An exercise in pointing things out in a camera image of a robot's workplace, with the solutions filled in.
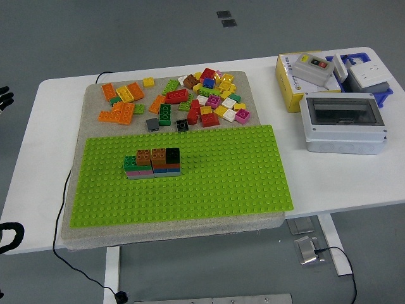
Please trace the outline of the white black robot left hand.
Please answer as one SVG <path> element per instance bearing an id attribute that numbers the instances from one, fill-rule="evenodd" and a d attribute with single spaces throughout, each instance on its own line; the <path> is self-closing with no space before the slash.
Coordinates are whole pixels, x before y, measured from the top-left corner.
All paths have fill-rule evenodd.
<path id="1" fill-rule="evenodd" d="M 0 88 L 0 112 L 2 113 L 9 105 L 14 102 L 14 93 L 9 90 L 8 86 Z"/>

